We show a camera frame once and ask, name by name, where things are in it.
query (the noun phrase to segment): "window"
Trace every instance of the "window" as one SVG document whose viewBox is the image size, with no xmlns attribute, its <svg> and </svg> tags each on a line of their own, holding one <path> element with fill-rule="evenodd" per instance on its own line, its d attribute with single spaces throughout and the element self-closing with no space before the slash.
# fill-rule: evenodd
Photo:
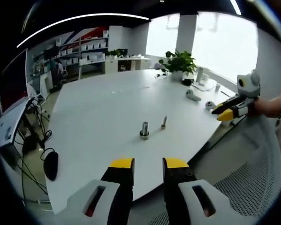
<svg viewBox="0 0 281 225">
<path fill-rule="evenodd" d="M 149 24 L 146 54 L 165 57 L 167 51 L 174 52 L 178 36 L 180 14 L 153 19 Z"/>
<path fill-rule="evenodd" d="M 199 66 L 232 82 L 256 67 L 258 31 L 255 23 L 221 13 L 200 12 L 192 55 Z"/>
</svg>

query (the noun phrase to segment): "computer mouse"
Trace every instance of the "computer mouse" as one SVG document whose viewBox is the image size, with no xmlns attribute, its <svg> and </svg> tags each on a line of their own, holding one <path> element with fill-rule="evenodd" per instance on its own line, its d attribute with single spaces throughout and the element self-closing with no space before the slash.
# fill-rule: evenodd
<svg viewBox="0 0 281 225">
<path fill-rule="evenodd" d="M 44 172 L 49 180 L 54 181 L 56 179 L 57 168 L 58 168 L 58 153 L 52 151 L 44 159 Z"/>
</svg>

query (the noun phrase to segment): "ceiling light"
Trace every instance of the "ceiling light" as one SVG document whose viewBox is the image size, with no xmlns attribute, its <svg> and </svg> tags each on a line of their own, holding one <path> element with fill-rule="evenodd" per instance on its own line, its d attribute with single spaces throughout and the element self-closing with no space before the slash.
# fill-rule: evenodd
<svg viewBox="0 0 281 225">
<path fill-rule="evenodd" d="M 231 4 L 233 5 L 233 8 L 236 12 L 237 15 L 241 15 L 242 13 L 239 10 L 238 4 L 236 2 L 236 0 L 230 0 Z"/>
<path fill-rule="evenodd" d="M 63 22 L 66 22 L 66 21 L 69 21 L 69 20 L 74 20 L 74 19 L 79 19 L 79 18 L 84 18 L 84 17 L 89 17 L 89 16 L 99 16 L 99 15 L 116 15 L 116 16 L 127 16 L 127 17 L 134 17 L 134 18 L 138 18 L 138 19 L 143 19 L 143 20 L 149 20 L 149 18 L 147 17 L 143 17 L 143 16 L 139 16 L 139 15 L 130 15 L 130 14 L 122 14 L 122 13 L 95 13 L 95 14 L 87 14 L 87 15 L 79 15 L 79 16 L 74 16 L 74 17 L 71 17 L 71 18 L 67 18 L 67 19 L 64 19 L 64 20 L 61 20 L 61 21 L 58 21 L 58 22 L 55 22 L 55 23 L 52 23 L 51 25 L 49 26 L 46 26 L 40 30 L 38 30 L 37 32 L 31 34 L 28 38 L 26 38 L 25 40 L 23 40 L 20 44 L 18 44 L 17 48 L 20 47 L 21 45 L 23 45 L 27 40 L 29 40 L 30 38 L 32 38 L 33 36 L 35 36 L 36 34 L 44 31 L 45 29 L 48 29 L 54 25 L 57 25 L 59 23 L 63 23 Z"/>
</svg>

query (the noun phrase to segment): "green plant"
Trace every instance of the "green plant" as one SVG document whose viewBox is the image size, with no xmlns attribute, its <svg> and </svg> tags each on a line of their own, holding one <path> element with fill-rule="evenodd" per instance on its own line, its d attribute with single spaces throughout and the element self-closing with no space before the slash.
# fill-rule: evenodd
<svg viewBox="0 0 281 225">
<path fill-rule="evenodd" d="M 121 52 L 119 49 L 115 49 L 115 50 L 112 50 L 110 52 L 107 52 L 106 55 L 112 55 L 112 56 L 120 56 L 121 55 Z"/>
<path fill-rule="evenodd" d="M 171 52 L 166 52 L 165 56 L 167 57 L 167 62 L 164 62 L 163 60 L 159 60 L 158 62 L 163 65 L 163 68 L 161 69 L 165 75 L 165 72 L 175 72 L 175 71 L 182 71 L 182 72 L 188 72 L 192 73 L 197 68 L 196 64 L 194 63 L 194 58 L 192 57 L 192 54 L 184 51 L 184 52 L 178 52 L 175 51 L 175 54 Z"/>
</svg>

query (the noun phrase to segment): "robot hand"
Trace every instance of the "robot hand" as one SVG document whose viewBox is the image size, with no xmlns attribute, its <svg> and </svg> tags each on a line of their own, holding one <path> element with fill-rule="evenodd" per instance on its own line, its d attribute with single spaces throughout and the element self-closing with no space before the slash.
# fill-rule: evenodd
<svg viewBox="0 0 281 225">
<path fill-rule="evenodd" d="M 260 95 L 260 77 L 253 70 L 248 75 L 237 76 L 237 91 L 234 97 L 220 103 L 212 114 L 218 114 L 218 120 L 229 121 L 246 115 Z"/>
</svg>

